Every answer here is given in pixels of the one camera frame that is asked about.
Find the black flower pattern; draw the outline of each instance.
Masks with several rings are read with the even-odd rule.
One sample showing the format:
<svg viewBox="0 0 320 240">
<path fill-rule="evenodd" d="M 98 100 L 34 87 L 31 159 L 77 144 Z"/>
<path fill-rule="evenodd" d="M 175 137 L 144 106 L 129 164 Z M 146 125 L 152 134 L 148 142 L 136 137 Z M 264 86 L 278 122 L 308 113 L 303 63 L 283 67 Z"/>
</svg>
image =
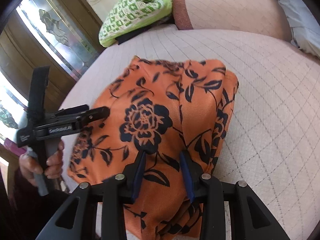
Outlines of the black flower pattern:
<svg viewBox="0 0 320 240">
<path fill-rule="evenodd" d="M 132 215 L 134 215 L 134 217 L 140 217 L 140 222 L 141 222 L 141 229 L 145 229 L 147 227 L 145 221 L 143 220 L 143 218 L 147 215 L 146 212 L 141 211 L 140 214 L 133 212 L 130 208 L 130 206 L 127 205 L 123 205 L 124 209 L 129 211 Z"/>
<path fill-rule="evenodd" d="M 80 164 L 81 159 L 85 159 L 88 153 L 92 156 L 92 126 L 85 127 L 77 138 L 76 144 L 73 147 L 71 161 Z"/>
<path fill-rule="evenodd" d="M 156 65 L 163 65 L 166 71 L 163 74 L 170 74 L 171 76 L 176 77 L 175 80 L 166 88 L 165 93 L 168 98 L 179 100 L 179 96 L 184 92 L 184 96 L 188 102 L 192 102 L 192 97 L 195 91 L 195 88 L 201 88 L 205 93 L 209 92 L 214 99 L 215 95 L 212 92 L 217 90 L 222 85 L 222 80 L 207 80 L 207 76 L 199 76 L 195 72 L 192 66 L 192 62 L 188 63 L 183 62 L 168 62 L 165 60 L 157 60 Z M 211 70 L 212 72 L 219 72 L 225 75 L 225 67 L 217 67 Z M 185 75 L 189 78 L 189 84 L 185 84 L 185 88 L 182 87 L 182 76 Z"/>
<path fill-rule="evenodd" d="M 132 104 L 125 110 L 125 114 L 125 123 L 119 129 L 121 141 L 133 140 L 137 150 L 155 153 L 161 142 L 161 135 L 172 127 L 169 110 L 165 106 L 154 105 L 150 99 L 145 98 Z"/>
<path fill-rule="evenodd" d="M 226 137 L 226 124 L 229 116 L 224 113 L 221 109 L 217 109 L 217 118 L 214 124 L 214 130 L 212 132 L 212 143 L 211 143 L 211 158 L 213 167 L 216 166 L 218 157 L 216 157 L 217 148 L 220 140 L 224 140 Z"/>
</svg>

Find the finger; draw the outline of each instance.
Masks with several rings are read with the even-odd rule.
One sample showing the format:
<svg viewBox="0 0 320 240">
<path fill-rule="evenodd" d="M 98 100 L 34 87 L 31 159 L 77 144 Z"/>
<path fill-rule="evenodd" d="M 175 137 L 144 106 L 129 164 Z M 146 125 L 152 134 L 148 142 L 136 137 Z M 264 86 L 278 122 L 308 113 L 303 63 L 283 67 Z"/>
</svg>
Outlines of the finger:
<svg viewBox="0 0 320 240">
<path fill-rule="evenodd" d="M 43 169 L 40 166 L 40 164 L 34 158 L 28 156 L 27 154 L 23 154 L 20 156 L 19 164 L 21 172 L 23 172 L 23 175 L 26 175 L 28 177 L 30 177 L 30 173 L 33 172 L 37 174 L 43 173 Z"/>
<path fill-rule="evenodd" d="M 64 149 L 64 142 L 62 140 L 58 144 L 58 149 L 61 151 Z"/>
<path fill-rule="evenodd" d="M 51 176 L 57 173 L 62 173 L 62 163 L 58 165 L 50 166 L 44 171 L 44 174 L 46 176 Z"/>
<path fill-rule="evenodd" d="M 58 150 L 54 155 L 51 155 L 47 159 L 47 165 L 54 166 L 62 163 L 62 155 L 63 155 L 62 151 Z"/>
<path fill-rule="evenodd" d="M 32 186 L 38 187 L 38 184 L 36 183 L 35 179 L 27 179 L 27 181 L 29 181 L 29 183 L 31 183 Z"/>
<path fill-rule="evenodd" d="M 57 173 L 57 174 L 53 174 L 53 175 L 47 176 L 48 179 L 58 179 L 60 177 L 61 177 L 61 173 Z"/>
</svg>

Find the green patterned pillow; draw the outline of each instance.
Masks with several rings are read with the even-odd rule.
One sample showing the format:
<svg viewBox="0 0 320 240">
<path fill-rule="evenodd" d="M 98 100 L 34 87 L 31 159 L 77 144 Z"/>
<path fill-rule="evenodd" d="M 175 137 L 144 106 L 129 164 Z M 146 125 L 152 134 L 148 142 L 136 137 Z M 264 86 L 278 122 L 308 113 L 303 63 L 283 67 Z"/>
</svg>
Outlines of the green patterned pillow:
<svg viewBox="0 0 320 240">
<path fill-rule="evenodd" d="M 116 37 L 150 25 L 171 12 L 172 0 L 119 0 L 100 29 L 100 44 L 109 47 Z"/>
</svg>

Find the orange floral fabric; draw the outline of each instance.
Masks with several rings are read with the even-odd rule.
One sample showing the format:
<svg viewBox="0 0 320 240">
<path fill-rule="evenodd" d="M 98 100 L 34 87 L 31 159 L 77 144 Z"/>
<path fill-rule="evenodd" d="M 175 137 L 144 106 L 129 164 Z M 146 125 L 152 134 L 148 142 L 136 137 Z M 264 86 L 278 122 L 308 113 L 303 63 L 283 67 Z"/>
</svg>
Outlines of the orange floral fabric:
<svg viewBox="0 0 320 240">
<path fill-rule="evenodd" d="M 204 172 L 213 172 L 237 88 L 237 77 L 219 60 L 134 57 L 94 104 L 110 107 L 110 116 L 79 135 L 69 176 L 78 183 L 101 183 L 144 150 L 140 195 L 124 206 L 127 230 L 145 240 L 199 236 L 202 205 L 187 199 L 179 153 L 188 149 Z"/>
</svg>

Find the gray handle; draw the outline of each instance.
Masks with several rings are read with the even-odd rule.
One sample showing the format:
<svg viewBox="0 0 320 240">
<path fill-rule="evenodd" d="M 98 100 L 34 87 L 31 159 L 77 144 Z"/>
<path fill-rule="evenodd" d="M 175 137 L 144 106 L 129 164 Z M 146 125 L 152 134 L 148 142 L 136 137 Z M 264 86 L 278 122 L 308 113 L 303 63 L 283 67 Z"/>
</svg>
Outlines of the gray handle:
<svg viewBox="0 0 320 240">
<path fill-rule="evenodd" d="M 46 149 L 46 155 L 47 158 L 52 156 L 58 149 L 58 144 L 60 142 L 60 137 L 57 138 L 51 138 L 45 141 L 45 149 Z M 33 149 L 28 148 L 28 155 L 34 158 L 38 162 L 38 155 L 33 151 Z M 52 181 L 53 184 L 57 184 L 57 179 L 48 179 L 43 173 L 42 174 L 36 174 L 33 173 L 33 176 L 35 178 L 35 181 L 38 186 L 38 192 L 40 196 L 45 196 L 52 191 L 53 186 L 48 186 L 48 181 Z"/>
</svg>

